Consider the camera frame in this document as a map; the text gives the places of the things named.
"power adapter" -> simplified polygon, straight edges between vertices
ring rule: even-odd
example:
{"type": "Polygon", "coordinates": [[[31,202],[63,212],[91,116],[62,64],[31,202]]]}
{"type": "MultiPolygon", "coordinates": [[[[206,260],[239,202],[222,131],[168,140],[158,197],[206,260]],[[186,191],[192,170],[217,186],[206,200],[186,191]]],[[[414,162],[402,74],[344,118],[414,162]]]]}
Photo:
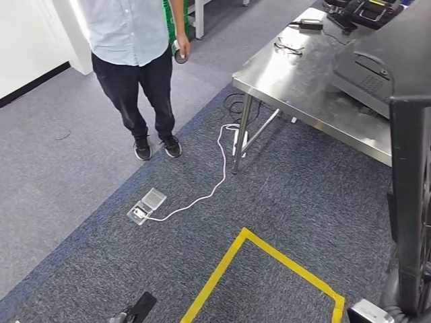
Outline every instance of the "power adapter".
{"type": "Polygon", "coordinates": [[[318,19],[301,19],[298,22],[291,22],[288,26],[297,26],[304,30],[322,30],[323,23],[318,19]]]}

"white pillar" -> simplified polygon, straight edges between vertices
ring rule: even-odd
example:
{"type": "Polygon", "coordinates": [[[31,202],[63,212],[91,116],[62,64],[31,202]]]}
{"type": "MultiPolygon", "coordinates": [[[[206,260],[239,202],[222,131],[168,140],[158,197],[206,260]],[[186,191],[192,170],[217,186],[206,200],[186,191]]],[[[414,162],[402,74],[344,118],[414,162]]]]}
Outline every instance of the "white pillar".
{"type": "Polygon", "coordinates": [[[86,26],[75,0],[52,0],[62,24],[63,46],[69,53],[72,67],[84,75],[93,70],[91,52],[87,40],[86,26]]]}

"yellow floor marking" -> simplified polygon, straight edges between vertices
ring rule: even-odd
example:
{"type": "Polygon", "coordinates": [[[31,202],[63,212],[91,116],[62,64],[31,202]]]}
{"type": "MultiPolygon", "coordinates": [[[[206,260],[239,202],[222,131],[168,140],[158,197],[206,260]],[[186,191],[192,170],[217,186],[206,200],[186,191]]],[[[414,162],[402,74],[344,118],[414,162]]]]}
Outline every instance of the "yellow floor marking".
{"type": "Polygon", "coordinates": [[[233,259],[235,254],[245,241],[250,240],[257,247],[266,252],[267,254],[279,260],[282,264],[289,268],[290,270],[303,277],[309,283],[325,293],[332,298],[334,302],[332,310],[331,323],[340,323],[344,308],[344,298],[333,291],[330,286],[315,275],[291,260],[281,252],[274,249],[266,242],[257,237],[253,232],[243,227],[241,232],[232,243],[226,253],[221,259],[211,276],[205,284],[205,286],[196,296],[195,301],[189,308],[189,310],[181,319],[180,323],[192,323],[192,321],[199,312],[203,304],[209,297],[209,294],[217,284],[220,277],[228,268],[229,264],[233,259]]]}

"man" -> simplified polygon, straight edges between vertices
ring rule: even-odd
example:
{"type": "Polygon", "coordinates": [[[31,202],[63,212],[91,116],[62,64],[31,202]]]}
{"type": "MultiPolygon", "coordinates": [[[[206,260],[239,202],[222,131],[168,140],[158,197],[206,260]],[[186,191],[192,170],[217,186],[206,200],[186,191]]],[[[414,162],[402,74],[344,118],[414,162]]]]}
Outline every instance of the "man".
{"type": "MultiPolygon", "coordinates": [[[[88,32],[94,73],[124,125],[134,137],[140,160],[151,158],[148,128],[137,109],[138,84],[155,111],[155,129],[171,157],[181,155],[172,135],[172,52],[162,0],[79,0],[88,32]]],[[[183,0],[171,0],[181,56],[190,50],[184,31],[183,0]]]]}

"table top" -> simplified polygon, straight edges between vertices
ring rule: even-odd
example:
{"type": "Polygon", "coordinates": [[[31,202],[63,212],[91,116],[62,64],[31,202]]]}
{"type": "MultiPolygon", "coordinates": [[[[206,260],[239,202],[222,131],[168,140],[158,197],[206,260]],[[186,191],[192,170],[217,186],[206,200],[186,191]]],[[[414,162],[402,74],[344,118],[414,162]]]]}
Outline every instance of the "table top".
{"type": "Polygon", "coordinates": [[[371,31],[359,27],[345,36],[316,8],[298,20],[306,18],[323,21],[325,33],[286,27],[233,74],[232,85],[390,166],[389,121],[363,113],[361,103],[329,83],[331,60],[343,47],[338,41],[346,43],[371,31]],[[277,48],[276,42],[304,49],[300,57],[277,48]]]}

